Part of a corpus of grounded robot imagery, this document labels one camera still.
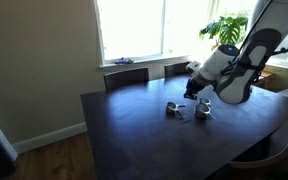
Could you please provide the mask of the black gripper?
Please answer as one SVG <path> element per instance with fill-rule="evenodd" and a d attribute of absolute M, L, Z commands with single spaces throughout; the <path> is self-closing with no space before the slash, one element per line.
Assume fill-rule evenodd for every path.
<path fill-rule="evenodd" d="M 198 84 L 193 78 L 191 78 L 187 81 L 184 97 L 191 100 L 196 100 L 197 94 L 203 89 L 203 85 Z"/>

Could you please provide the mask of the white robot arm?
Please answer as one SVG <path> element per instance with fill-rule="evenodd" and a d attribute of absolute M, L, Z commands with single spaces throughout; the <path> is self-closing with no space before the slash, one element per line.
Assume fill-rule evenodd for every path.
<path fill-rule="evenodd" d="M 225 103 L 247 101 L 269 58 L 288 53 L 281 45 L 287 35 L 288 0 L 257 0 L 241 47 L 220 45 L 204 63 L 193 61 L 186 66 L 191 78 L 184 96 L 195 100 L 199 91 L 211 85 Z"/>

